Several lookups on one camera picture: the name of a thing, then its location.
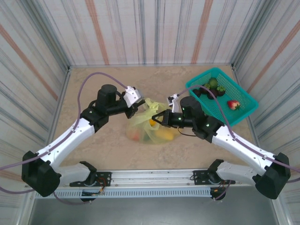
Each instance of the plastic bag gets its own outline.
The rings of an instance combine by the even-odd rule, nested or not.
[[[128,120],[126,135],[129,139],[141,143],[160,144],[172,141],[179,135],[174,128],[163,127],[151,118],[169,108],[167,104],[145,99],[144,112]]]

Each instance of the wire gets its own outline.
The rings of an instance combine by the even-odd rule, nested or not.
[[[219,187],[221,187],[222,186],[222,184],[223,184],[223,181],[221,181],[220,182],[220,185],[217,187],[217,188],[219,188]]]
[[[105,181],[105,179],[102,178],[102,177],[98,177],[97,181],[98,181],[98,183],[99,183],[99,184],[101,185],[101,187],[102,187],[101,190],[104,191],[104,188],[106,187],[106,181]]]
[[[184,136],[189,136],[189,137],[197,137],[197,135],[188,135],[188,134],[184,134],[182,132],[180,132],[179,127],[177,128],[178,132],[181,133]]]
[[[189,178],[190,180],[195,180],[196,179],[196,175],[192,175],[192,176],[190,176],[190,178]]]
[[[269,160],[269,161],[271,161],[271,162],[273,162],[273,163],[276,163],[276,164],[278,164],[278,165],[284,166],[284,167],[286,167],[286,168],[288,168],[288,169],[291,169],[291,170],[294,170],[294,171],[300,173],[300,169],[298,169],[298,168],[296,168],[296,167],[294,167],[294,166],[290,166],[290,165],[288,165],[288,164],[279,162],[279,161],[274,160],[274,159],[272,159],[272,158],[270,158],[270,157],[267,157],[267,156],[265,156],[264,154],[262,154],[262,153],[260,153],[260,152],[258,152],[258,151],[256,151],[256,150],[254,150],[254,149],[252,149],[250,146],[246,145],[244,142],[242,142],[242,141],[239,140],[238,138],[236,138],[236,136],[234,135],[234,132],[233,132],[233,130],[232,130],[232,128],[231,128],[231,126],[230,126],[230,124],[229,124],[229,122],[228,122],[228,119],[227,119],[226,116],[224,115],[224,112],[223,112],[223,110],[222,110],[222,107],[221,107],[220,103],[218,102],[217,98],[213,95],[213,93],[212,93],[209,89],[207,89],[206,87],[204,87],[204,86],[202,86],[202,85],[193,85],[193,86],[191,86],[191,87],[189,87],[189,88],[184,89],[184,90],[183,90],[182,92],[180,92],[177,96],[179,97],[179,96],[182,95],[184,92],[186,92],[186,91],[188,91],[188,90],[190,90],[190,89],[193,89],[193,88],[203,88],[203,89],[205,89],[206,91],[208,91],[208,92],[211,94],[211,96],[212,96],[212,97],[214,98],[214,100],[216,101],[217,106],[218,106],[218,108],[219,108],[219,110],[220,110],[220,112],[221,112],[221,114],[222,114],[222,116],[223,116],[223,118],[224,118],[225,124],[226,124],[227,127],[228,127],[228,130],[229,130],[230,135],[232,136],[232,138],[233,138],[236,142],[238,142],[239,144],[241,144],[242,146],[244,146],[244,147],[247,148],[248,150],[252,151],[253,153],[255,153],[255,154],[261,156],[262,158],[265,158],[265,159],[267,159],[267,160]],[[293,182],[297,182],[297,181],[300,181],[300,177],[297,178],[297,179],[289,180],[289,181],[287,181],[287,183],[293,183]]]
[[[92,74],[88,75],[88,76],[84,79],[84,81],[82,82],[82,84],[81,84],[81,86],[80,86],[80,88],[79,88],[79,91],[78,91],[78,95],[77,95],[78,113],[77,113],[77,119],[76,119],[76,122],[75,122],[75,124],[74,124],[74,127],[75,127],[75,128],[77,127],[77,125],[78,125],[78,123],[79,123],[79,120],[80,120],[80,114],[81,114],[80,95],[81,95],[81,92],[82,92],[83,87],[84,87],[85,83],[87,82],[87,80],[88,80],[90,77],[94,76],[94,75],[104,75],[104,76],[107,76],[107,77],[111,78],[112,80],[114,80],[114,81],[115,81],[116,83],[118,83],[119,85],[121,85],[123,88],[127,89],[127,87],[126,87],[124,84],[122,84],[120,81],[118,81],[116,78],[110,76],[109,74],[102,73],[102,72],[95,72],[95,73],[92,73]],[[53,145],[51,148],[49,148],[49,152],[53,151],[55,148],[57,148],[57,147],[60,146],[62,143],[64,143],[64,142],[65,142],[72,134],[73,134],[73,130],[70,131],[70,132],[69,132],[62,140],[60,140],[58,143],[56,143],[56,144]],[[47,155],[49,152],[46,151],[46,152],[44,152],[43,154],[40,154],[40,155],[38,155],[38,156],[36,156],[36,157],[33,157],[33,158],[31,158],[31,159],[27,159],[27,160],[25,160],[25,161],[21,161],[21,162],[13,163],[13,164],[10,164],[10,165],[2,166],[2,167],[0,167],[0,171],[1,171],[1,170],[6,170],[6,169],[8,169],[8,168],[15,167],[15,166],[18,166],[18,165],[23,165],[23,164],[26,164],[26,163],[33,162],[33,161],[35,161],[35,160],[37,160],[37,159],[39,159],[39,158],[41,158],[41,157]],[[12,191],[6,190],[6,189],[4,189],[4,188],[2,188],[2,187],[0,187],[0,190],[3,191],[3,192],[5,192],[5,193],[8,193],[8,194],[21,194],[20,192],[12,192]]]
[[[229,181],[229,183],[228,183],[228,185],[227,185],[225,191],[223,191],[223,193],[220,194],[218,197],[214,198],[214,200],[218,200],[220,197],[222,197],[223,195],[225,195],[225,193],[226,193],[226,191],[228,190],[230,184],[231,184],[231,180]]]
[[[26,193],[32,192],[34,190],[30,189],[30,190],[25,190],[25,191],[9,191],[9,190],[4,189],[3,187],[0,187],[0,191],[3,191],[7,194],[12,194],[12,195],[20,195],[20,194],[26,194]]]
[[[67,200],[62,200],[62,199],[60,199],[60,198],[56,195],[55,192],[53,192],[53,195],[54,195],[54,197],[55,197],[58,201],[60,201],[61,203],[66,204],[66,205],[84,205],[84,204],[90,203],[90,201],[89,201],[89,202],[69,202],[69,201],[67,201]]]

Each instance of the teal plastic basket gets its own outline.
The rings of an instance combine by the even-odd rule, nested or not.
[[[187,82],[186,87],[204,85],[208,83],[211,77],[215,77],[218,81],[218,85],[226,88],[225,94],[221,97],[217,97],[217,100],[231,126],[238,124],[258,108],[258,102],[219,68],[212,68],[198,75]],[[216,101],[208,99],[206,94],[197,97],[192,90],[193,89],[189,90],[190,95],[194,96],[201,103],[203,111],[207,115],[214,116],[225,123]],[[240,110],[231,110],[227,105],[227,101],[229,100],[238,100],[240,102]]]

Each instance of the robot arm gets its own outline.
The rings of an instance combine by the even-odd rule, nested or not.
[[[167,127],[192,128],[192,131],[200,139],[225,148],[249,165],[233,165],[217,159],[208,169],[211,183],[216,184],[221,180],[241,181],[254,185],[260,193],[268,198],[276,199],[278,197],[291,176],[290,170],[266,160],[266,157],[289,165],[286,155],[279,153],[275,156],[234,134],[236,139],[262,153],[264,157],[255,154],[235,141],[224,123],[212,116],[205,115],[200,103],[194,97],[184,97],[180,101],[182,113],[176,112],[176,109],[179,108],[178,105],[175,105],[177,104],[176,98],[177,95],[168,98],[169,105],[173,106],[172,110],[165,110],[153,116],[152,119]]]
[[[120,94],[115,86],[103,85],[98,92],[97,100],[92,101],[89,107],[81,113],[76,127],[74,123],[48,146],[35,154],[29,151],[23,156],[24,161],[48,152],[43,157],[22,165],[22,180],[44,197],[53,193],[59,185],[75,181],[85,181],[87,185],[92,185],[96,179],[95,167],[84,161],[76,165],[60,167],[61,162],[81,142],[104,126],[109,116],[125,113],[129,119],[144,102],[135,88],[128,86],[126,91]],[[53,151],[49,151],[70,132],[73,133],[68,139]]]

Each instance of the marble-patterned surface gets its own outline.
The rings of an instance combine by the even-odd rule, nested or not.
[[[56,137],[75,121],[76,96],[82,81],[90,73],[97,71],[108,73],[125,85],[135,86],[142,90],[146,97],[165,102],[167,96],[182,91],[188,80],[210,68],[207,66],[75,68],[72,70],[60,113]],[[229,66],[219,68],[232,76]],[[114,84],[119,91],[123,91],[109,78],[101,75],[93,76],[83,88],[80,98],[82,109],[96,99],[98,90],[106,83]],[[103,170],[205,168],[216,158],[244,164],[223,148],[195,137],[181,135],[172,142],[161,145],[147,145],[131,141],[125,135],[126,123],[127,119],[124,114],[111,117],[108,124],[80,144],[62,165],[73,165],[84,160],[97,169]],[[245,139],[252,141],[246,120],[233,129]]]

